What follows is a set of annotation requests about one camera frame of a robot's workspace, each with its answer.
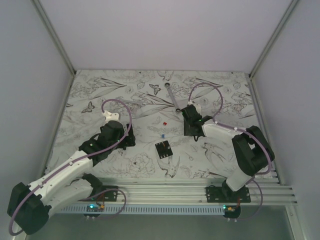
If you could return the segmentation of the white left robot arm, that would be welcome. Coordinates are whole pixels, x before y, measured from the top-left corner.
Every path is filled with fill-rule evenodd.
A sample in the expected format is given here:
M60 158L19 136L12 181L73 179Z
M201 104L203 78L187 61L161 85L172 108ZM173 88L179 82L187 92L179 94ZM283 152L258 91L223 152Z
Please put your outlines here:
M103 186L89 173L114 150L135 146L132 123L127 128L118 120L108 120L95 134L60 166L29 183L15 185L11 191L7 214L11 236L32 235L56 212L76 201L96 201L106 193L118 193L117 186Z

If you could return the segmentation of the black fuse box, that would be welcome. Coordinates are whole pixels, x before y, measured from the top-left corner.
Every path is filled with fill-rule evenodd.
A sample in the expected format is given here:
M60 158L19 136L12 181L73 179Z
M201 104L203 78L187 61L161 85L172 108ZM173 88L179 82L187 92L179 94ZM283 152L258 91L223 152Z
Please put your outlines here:
M167 140L156 143L155 149L160 159L168 158L173 155L171 146Z

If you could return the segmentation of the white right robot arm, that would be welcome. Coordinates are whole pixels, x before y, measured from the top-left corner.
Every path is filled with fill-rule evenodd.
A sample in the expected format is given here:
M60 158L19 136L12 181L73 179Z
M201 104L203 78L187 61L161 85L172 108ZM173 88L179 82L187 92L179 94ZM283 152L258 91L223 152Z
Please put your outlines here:
M245 185L257 174L270 172L275 154L259 127L237 128L218 122L214 117L202 116L195 105L181 110L186 136L230 140L236 157L237 167L222 183L221 195L226 202L234 202Z

